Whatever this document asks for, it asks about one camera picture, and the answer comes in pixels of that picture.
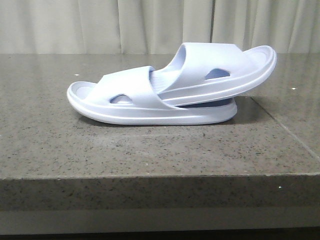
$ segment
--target pair of sandals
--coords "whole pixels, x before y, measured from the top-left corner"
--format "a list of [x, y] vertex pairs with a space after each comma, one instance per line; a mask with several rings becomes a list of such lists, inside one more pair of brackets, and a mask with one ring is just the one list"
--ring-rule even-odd
[[67, 90], [80, 114], [118, 125], [201, 125], [237, 113], [234, 96], [264, 82], [276, 66], [270, 46], [241, 51], [234, 44], [183, 43], [172, 61], [78, 81]]

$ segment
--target curtain fold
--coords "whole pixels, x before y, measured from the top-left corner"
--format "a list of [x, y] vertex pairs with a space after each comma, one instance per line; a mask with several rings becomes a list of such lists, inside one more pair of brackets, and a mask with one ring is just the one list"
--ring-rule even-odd
[[320, 0], [1, 0], [1, 54], [174, 54], [182, 42], [320, 52]]

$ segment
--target slide sandal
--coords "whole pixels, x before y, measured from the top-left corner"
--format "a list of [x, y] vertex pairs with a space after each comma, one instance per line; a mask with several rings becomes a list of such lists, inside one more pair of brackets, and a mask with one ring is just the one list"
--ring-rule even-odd
[[233, 44], [183, 43], [165, 68], [133, 68], [104, 75], [99, 83], [74, 82], [67, 90], [82, 115], [120, 125], [199, 125], [237, 113], [233, 99], [271, 74], [269, 46], [242, 52]]

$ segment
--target sandal strap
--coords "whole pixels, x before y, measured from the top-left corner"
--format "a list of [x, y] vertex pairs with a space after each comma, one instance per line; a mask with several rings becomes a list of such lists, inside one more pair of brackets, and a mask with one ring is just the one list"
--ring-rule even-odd
[[228, 78], [241, 76], [258, 69], [241, 49], [235, 44], [228, 43], [185, 42], [180, 46], [168, 68], [172, 68], [178, 61], [183, 60], [184, 63], [178, 77], [162, 90], [162, 93], [202, 84], [206, 81], [206, 76], [214, 69], [227, 71], [230, 73]]
[[[152, 66], [143, 66], [104, 75], [84, 99], [90, 104], [108, 107], [171, 110], [154, 92], [150, 84]], [[112, 99], [126, 96], [128, 103], [112, 103]]]

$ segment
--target sandal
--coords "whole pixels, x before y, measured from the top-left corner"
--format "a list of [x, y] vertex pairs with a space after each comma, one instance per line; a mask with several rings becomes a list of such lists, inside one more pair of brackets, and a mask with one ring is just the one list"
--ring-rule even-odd
[[121, 125], [200, 125], [237, 113], [234, 96], [265, 81], [276, 52], [259, 46], [242, 52], [234, 44], [183, 43], [163, 69], [151, 66], [79, 81], [67, 90], [82, 115]]

